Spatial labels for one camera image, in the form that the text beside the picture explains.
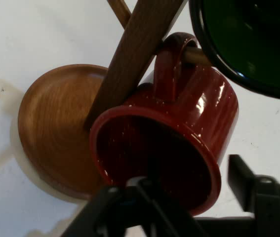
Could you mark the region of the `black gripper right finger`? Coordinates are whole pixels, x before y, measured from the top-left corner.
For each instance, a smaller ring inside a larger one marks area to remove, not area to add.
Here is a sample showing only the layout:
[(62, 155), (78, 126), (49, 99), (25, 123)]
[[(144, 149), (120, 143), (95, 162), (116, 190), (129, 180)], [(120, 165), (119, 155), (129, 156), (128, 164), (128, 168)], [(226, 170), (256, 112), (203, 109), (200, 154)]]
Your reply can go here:
[(240, 155), (229, 155), (228, 184), (244, 212), (254, 214), (257, 234), (280, 234), (280, 183), (256, 175)]

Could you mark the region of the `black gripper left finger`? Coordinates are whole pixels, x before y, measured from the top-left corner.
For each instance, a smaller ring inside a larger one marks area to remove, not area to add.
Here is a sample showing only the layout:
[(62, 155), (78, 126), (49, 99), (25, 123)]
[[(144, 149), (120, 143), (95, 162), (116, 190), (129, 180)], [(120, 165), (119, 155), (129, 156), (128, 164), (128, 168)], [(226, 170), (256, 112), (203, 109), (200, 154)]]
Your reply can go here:
[(123, 237), (141, 226), (147, 237), (203, 237), (205, 231), (160, 186), (137, 178), (126, 188), (104, 187), (64, 231), (64, 237)]

